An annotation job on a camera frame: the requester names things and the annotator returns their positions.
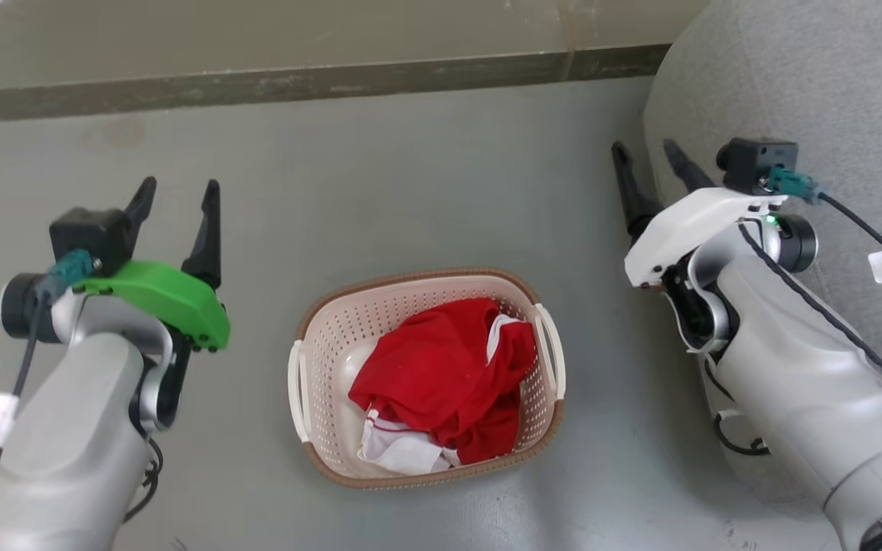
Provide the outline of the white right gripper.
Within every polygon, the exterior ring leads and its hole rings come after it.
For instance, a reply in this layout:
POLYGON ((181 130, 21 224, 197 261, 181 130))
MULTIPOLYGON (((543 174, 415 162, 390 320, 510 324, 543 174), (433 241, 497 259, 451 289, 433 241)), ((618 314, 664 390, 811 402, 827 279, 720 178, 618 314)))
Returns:
POLYGON ((674 139, 662 141, 673 174, 690 193, 668 208, 638 184, 634 161, 622 141, 610 146, 626 232, 632 247, 624 272, 632 286, 657 286, 662 273, 722 230, 742 219, 764 217, 780 207, 787 195, 752 196, 717 187, 706 171, 674 139))

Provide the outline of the beige perforated plastic laundry basket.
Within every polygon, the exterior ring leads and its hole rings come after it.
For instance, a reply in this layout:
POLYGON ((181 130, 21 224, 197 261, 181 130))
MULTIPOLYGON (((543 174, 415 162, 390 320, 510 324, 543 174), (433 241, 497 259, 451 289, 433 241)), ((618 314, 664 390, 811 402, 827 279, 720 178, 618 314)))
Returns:
POLYGON ((368 280, 316 301, 299 324, 289 353, 287 385, 295 432, 322 477, 359 491, 394 491, 479 477, 541 454, 564 419, 567 371, 552 315, 527 282, 491 266, 458 266, 368 280), (421 311, 480 297, 493 298, 501 313, 534 328, 537 356, 519 387, 519 430, 511 453, 417 477, 358 459, 364 414, 347 394, 378 339, 421 311))

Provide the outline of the grey fabric sofa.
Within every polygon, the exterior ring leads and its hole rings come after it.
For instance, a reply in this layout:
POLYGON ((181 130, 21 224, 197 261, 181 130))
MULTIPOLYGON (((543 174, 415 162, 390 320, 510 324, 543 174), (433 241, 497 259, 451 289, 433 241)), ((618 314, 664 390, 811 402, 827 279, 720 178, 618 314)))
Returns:
MULTIPOLYGON (((729 139, 799 146, 797 168, 882 234, 882 0, 711 0, 672 43, 644 112, 659 201, 686 189, 662 153, 675 140, 715 181, 729 139)), ((828 204, 788 201, 818 258, 799 278, 882 356, 875 240, 828 204)))

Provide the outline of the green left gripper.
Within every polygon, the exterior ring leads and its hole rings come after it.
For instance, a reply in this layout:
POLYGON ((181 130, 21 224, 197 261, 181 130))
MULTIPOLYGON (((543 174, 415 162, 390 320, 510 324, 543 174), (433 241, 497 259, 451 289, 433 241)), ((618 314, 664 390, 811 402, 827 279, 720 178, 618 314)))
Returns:
MULTIPOLYGON (((126 250, 136 250, 138 233, 148 219, 157 189, 144 178, 125 209, 126 250)), ((119 297, 163 324, 178 329, 202 348, 230 345, 231 322, 217 297, 221 286, 221 190, 210 179, 201 202, 202 220, 191 254, 181 269, 159 261, 129 260, 115 275, 94 275, 74 283, 87 295, 119 297)))

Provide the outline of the red and white garment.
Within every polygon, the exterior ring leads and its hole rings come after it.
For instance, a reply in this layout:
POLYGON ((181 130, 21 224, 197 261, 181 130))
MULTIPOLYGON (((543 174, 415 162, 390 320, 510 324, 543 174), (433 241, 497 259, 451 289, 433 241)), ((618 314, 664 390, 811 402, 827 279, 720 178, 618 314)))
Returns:
POLYGON ((508 455, 533 325, 491 298, 449 302, 383 334, 348 397, 364 412, 357 458, 392 474, 437 474, 508 455))

